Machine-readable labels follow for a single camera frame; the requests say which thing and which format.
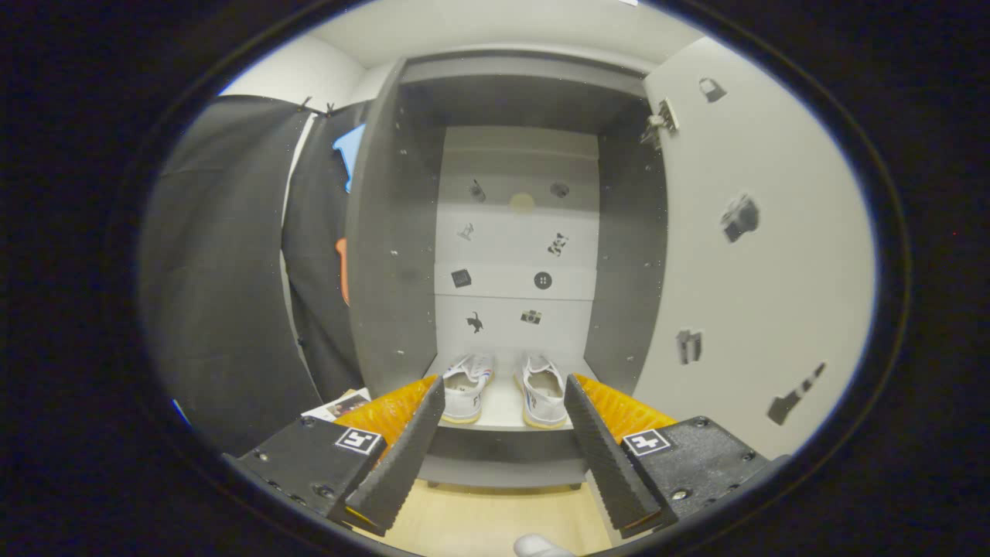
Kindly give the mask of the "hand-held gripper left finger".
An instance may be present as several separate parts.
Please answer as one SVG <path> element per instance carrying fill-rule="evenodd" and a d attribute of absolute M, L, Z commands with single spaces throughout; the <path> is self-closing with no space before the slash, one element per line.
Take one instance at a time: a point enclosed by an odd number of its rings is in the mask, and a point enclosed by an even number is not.
<path fill-rule="evenodd" d="M 227 465 L 313 521 L 385 535 L 409 496 L 445 410 L 427 376 L 333 421 L 298 417 Z"/>

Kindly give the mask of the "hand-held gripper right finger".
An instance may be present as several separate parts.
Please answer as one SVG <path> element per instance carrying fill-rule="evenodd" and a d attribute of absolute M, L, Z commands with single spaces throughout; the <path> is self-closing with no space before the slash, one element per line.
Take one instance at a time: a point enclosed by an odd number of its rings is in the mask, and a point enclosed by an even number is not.
<path fill-rule="evenodd" d="M 710 417 L 676 421 L 580 374 L 567 378 L 565 407 L 623 539 L 710 518 L 789 461 L 765 457 Z"/>

